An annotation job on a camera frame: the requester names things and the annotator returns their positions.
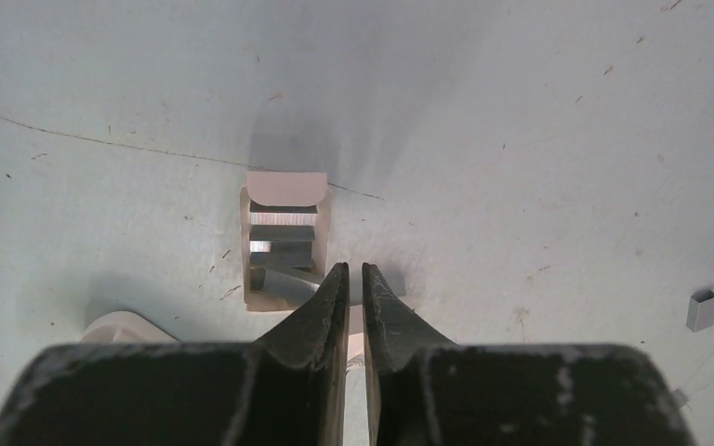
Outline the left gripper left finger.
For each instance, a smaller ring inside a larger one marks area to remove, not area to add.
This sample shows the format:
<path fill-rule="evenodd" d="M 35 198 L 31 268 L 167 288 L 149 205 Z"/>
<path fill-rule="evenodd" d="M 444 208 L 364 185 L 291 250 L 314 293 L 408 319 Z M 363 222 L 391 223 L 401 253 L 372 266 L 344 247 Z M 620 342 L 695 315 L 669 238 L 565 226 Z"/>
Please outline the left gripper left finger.
<path fill-rule="evenodd" d="M 338 445 L 350 274 L 249 343 L 68 344 L 23 370 L 0 445 Z"/>

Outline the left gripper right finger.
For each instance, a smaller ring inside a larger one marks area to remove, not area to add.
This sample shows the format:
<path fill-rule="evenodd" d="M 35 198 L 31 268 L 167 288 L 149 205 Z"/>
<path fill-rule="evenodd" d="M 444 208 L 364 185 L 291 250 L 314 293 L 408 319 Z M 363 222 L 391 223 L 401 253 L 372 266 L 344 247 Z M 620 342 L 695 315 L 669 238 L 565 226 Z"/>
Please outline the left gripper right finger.
<path fill-rule="evenodd" d="M 615 344 L 462 346 L 364 264 L 374 445 L 692 445 L 650 358 Z"/>

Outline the staple tray box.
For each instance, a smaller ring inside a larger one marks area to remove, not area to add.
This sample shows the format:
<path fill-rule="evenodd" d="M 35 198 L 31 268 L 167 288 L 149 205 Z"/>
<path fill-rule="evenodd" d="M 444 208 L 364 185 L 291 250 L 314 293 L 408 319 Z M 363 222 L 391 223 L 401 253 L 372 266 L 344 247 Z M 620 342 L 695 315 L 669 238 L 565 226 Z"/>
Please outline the staple tray box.
<path fill-rule="evenodd" d="M 291 311 L 324 280 L 333 194 L 323 172 L 249 171 L 240 190 L 245 308 Z"/>

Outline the white stapler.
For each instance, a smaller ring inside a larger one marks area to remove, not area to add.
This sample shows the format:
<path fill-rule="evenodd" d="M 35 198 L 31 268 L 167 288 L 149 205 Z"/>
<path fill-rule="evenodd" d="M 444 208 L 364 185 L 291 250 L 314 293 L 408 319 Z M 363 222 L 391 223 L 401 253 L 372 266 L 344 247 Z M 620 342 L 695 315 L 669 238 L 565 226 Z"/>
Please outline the white stapler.
<path fill-rule="evenodd" d="M 92 321 L 81 338 L 84 344 L 174 343 L 177 339 L 131 311 L 114 311 Z"/>

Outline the grey staple strip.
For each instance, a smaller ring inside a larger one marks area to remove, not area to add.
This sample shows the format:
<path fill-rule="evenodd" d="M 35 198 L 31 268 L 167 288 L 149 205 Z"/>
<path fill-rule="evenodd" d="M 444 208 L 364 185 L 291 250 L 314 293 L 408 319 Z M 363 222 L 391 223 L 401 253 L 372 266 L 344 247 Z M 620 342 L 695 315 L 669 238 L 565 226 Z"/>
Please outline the grey staple strip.
<path fill-rule="evenodd" d="M 709 288 L 695 292 L 689 299 L 686 327 L 700 332 L 714 325 L 714 291 Z"/>

